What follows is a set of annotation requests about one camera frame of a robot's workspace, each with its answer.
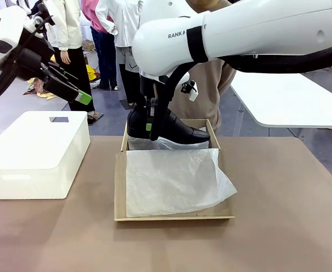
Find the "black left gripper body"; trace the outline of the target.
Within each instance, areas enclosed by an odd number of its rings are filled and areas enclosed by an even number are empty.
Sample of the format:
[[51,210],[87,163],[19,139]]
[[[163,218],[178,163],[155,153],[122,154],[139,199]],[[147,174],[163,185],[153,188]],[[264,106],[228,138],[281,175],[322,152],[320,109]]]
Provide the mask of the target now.
[[49,70],[49,62],[53,54],[52,47],[41,50],[40,53],[28,48],[15,48],[16,77],[21,80],[39,78],[45,83],[56,82],[55,75]]

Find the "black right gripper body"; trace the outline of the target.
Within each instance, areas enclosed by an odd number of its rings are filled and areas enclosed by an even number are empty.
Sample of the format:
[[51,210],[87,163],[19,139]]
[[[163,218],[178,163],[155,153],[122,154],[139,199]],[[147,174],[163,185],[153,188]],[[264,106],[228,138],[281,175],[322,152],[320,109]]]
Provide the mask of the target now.
[[144,76],[141,76],[140,79],[141,101],[139,102],[139,112],[145,114],[147,100],[158,98],[158,101],[165,101],[164,83]]

